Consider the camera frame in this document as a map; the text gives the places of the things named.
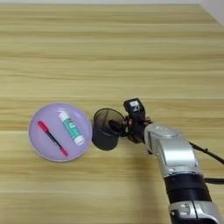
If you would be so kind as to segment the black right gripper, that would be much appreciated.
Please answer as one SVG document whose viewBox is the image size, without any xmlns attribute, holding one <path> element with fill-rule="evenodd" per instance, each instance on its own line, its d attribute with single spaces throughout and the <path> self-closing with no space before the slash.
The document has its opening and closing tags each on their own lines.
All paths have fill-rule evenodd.
<svg viewBox="0 0 224 224">
<path fill-rule="evenodd" d="M 144 142 L 144 130 L 147 125 L 151 124 L 152 120 L 149 117 L 141 118 L 140 120 L 126 116 L 126 133 L 121 134 L 121 139 L 129 139 L 134 144 Z M 125 125 L 123 123 L 109 120 L 110 128 L 115 132 L 124 132 Z"/>
</svg>

